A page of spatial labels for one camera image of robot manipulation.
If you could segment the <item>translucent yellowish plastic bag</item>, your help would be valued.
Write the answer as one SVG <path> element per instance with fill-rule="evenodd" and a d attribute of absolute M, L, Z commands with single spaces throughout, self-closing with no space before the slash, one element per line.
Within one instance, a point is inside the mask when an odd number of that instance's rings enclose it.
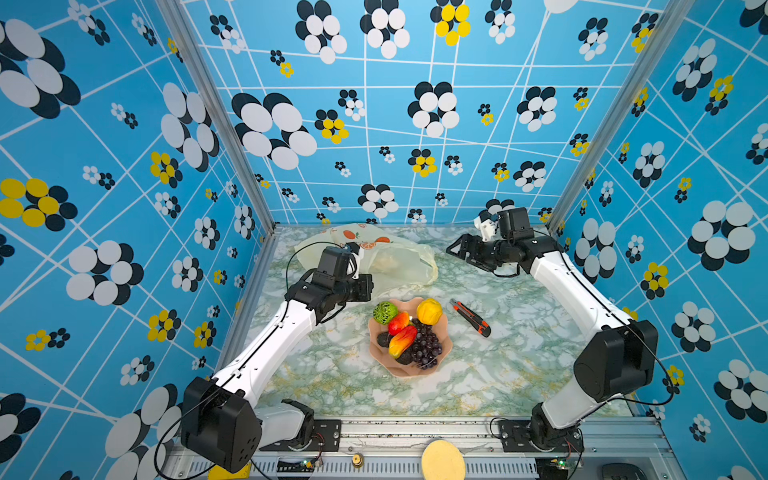
<path fill-rule="evenodd" d="M 433 249 L 369 224 L 346 224 L 314 235 L 295 247 L 297 259 L 309 269 L 317 266 L 330 244 L 355 243 L 363 253 L 363 274 L 371 274 L 374 292 L 383 294 L 405 286 L 425 286 L 438 279 Z"/>

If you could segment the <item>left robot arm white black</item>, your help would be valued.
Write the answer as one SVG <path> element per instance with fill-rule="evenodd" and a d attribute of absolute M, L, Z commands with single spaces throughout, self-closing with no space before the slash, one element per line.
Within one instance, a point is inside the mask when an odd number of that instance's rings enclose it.
<path fill-rule="evenodd" d="M 288 299 L 245 350 L 212 378 L 196 378 L 186 387 L 181 444 L 235 473 L 264 446 L 309 443 L 314 433 L 312 408 L 293 400 L 259 408 L 258 400 L 278 367 L 324 314 L 348 302 L 368 302 L 372 290 L 370 274 L 335 279 L 330 288 L 316 282 L 294 284 Z"/>

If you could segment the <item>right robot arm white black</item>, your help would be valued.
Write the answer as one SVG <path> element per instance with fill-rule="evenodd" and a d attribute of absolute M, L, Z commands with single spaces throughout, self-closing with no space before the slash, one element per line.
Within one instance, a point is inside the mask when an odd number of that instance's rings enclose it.
<path fill-rule="evenodd" d="M 531 413 L 530 438 L 552 450 L 588 416 L 610 401 L 626 399 L 650 384 L 657 364 L 658 331 L 649 321 L 634 321 L 576 270 L 550 236 L 485 242 L 463 234 L 446 252 L 494 273 L 514 263 L 542 284 L 571 315 L 587 341 L 573 364 L 572 378 Z"/>

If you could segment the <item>green kiwi fruit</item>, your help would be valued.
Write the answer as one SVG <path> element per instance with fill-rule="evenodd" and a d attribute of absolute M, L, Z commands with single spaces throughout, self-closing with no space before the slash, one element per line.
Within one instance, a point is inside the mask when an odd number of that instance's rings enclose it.
<path fill-rule="evenodd" d="M 389 301 L 383 301 L 373 310 L 373 319 L 381 324 L 388 325 L 399 314 L 398 307 Z"/>

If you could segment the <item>dark avocado fruit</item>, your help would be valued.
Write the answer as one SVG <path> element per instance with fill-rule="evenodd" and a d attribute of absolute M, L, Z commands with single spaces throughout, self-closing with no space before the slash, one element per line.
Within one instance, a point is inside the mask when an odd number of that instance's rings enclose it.
<path fill-rule="evenodd" d="M 377 336 L 377 344 L 382 348 L 388 348 L 392 336 L 388 332 L 382 332 Z"/>

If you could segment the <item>red yellow mango fruit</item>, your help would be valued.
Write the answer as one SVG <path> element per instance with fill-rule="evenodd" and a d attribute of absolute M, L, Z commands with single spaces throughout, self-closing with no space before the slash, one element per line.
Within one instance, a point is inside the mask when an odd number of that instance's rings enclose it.
<path fill-rule="evenodd" d="M 394 359 L 399 359 L 400 356 L 414 343 L 418 333 L 418 329 L 412 325 L 408 325 L 400 330 L 389 342 L 389 355 Z"/>

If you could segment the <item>pink scalloped fruit plate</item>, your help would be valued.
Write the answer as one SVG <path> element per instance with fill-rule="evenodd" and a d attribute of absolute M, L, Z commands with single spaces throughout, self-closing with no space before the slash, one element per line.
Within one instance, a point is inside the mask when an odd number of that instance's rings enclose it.
<path fill-rule="evenodd" d="M 368 329 L 370 354 L 395 377 L 434 373 L 453 348 L 447 315 L 433 299 L 384 301 Z"/>

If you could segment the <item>yellow lemon fruit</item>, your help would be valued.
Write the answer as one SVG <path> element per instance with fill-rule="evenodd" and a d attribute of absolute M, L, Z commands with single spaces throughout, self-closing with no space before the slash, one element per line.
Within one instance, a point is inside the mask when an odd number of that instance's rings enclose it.
<path fill-rule="evenodd" d="M 442 316 L 442 306 L 433 298 L 421 301 L 416 310 L 416 318 L 424 325 L 436 325 Z"/>

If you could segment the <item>red black utility knife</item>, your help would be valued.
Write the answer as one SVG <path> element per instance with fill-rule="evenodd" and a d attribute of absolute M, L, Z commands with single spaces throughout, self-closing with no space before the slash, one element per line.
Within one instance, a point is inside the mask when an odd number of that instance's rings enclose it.
<path fill-rule="evenodd" d="M 491 327 L 480 315 L 458 300 L 451 299 L 450 304 L 453 309 L 480 335 L 485 338 L 488 338 L 491 335 Z"/>

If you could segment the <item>dark purple grape bunch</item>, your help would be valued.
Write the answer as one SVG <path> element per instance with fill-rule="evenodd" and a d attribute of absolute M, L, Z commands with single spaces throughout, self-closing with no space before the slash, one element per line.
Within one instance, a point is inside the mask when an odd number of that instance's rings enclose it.
<path fill-rule="evenodd" d="M 429 370 L 437 365 L 437 357 L 443 351 L 442 345 L 431 326 L 417 323 L 415 327 L 419 333 L 408 352 L 411 360 L 421 370 Z"/>

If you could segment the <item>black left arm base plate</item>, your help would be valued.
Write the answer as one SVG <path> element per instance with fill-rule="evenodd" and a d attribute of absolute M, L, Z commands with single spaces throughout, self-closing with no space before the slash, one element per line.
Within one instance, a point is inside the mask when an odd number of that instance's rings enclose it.
<path fill-rule="evenodd" d="M 302 427 L 290 440 L 281 440 L 260 447 L 265 452 L 337 452 L 342 432 L 340 419 L 315 419 L 311 428 Z"/>

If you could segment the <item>aluminium front rail frame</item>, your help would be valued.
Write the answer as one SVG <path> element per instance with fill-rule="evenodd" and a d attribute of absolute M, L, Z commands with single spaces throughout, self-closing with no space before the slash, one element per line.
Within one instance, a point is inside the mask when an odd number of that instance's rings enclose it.
<path fill-rule="evenodd" d="M 659 423 L 650 417 L 597 418 L 578 431 L 579 453 L 507 453 L 491 417 L 340 417 L 337 452 L 265 452 L 249 479 L 420 479 L 421 457 L 435 440 L 455 445 L 469 479 L 682 479 Z M 355 468 L 354 454 L 364 457 Z"/>

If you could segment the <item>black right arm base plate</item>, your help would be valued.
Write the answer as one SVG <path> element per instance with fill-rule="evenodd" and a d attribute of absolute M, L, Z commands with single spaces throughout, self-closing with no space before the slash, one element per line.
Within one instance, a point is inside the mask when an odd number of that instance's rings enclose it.
<path fill-rule="evenodd" d="M 531 420 L 502 419 L 493 422 L 493 434 L 507 453 L 557 453 L 583 451 L 583 435 L 576 427 L 552 430 Z"/>

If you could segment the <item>yellow box on rail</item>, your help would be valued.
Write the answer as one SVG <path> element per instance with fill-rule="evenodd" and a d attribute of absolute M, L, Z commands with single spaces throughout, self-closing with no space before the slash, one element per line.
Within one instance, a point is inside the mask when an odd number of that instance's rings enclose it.
<path fill-rule="evenodd" d="M 248 462 L 241 469 L 230 472 L 221 466 L 214 466 L 207 475 L 208 480 L 248 480 L 251 476 L 253 465 Z"/>

